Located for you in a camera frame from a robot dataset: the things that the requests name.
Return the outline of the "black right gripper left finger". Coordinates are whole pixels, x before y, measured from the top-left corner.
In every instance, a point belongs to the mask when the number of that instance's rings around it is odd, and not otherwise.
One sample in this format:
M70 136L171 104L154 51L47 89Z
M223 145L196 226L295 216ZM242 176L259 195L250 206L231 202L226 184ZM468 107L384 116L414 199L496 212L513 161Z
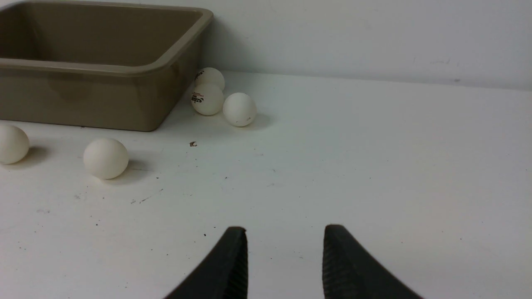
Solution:
M228 227L201 263L167 299L247 299L248 243L243 227Z

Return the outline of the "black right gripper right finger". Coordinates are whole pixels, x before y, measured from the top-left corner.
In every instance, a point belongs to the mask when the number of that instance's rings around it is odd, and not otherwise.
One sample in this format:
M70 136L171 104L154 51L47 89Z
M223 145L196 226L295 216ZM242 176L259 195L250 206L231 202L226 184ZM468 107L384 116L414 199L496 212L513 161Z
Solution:
M325 299L421 298L338 224L324 231L323 293Z

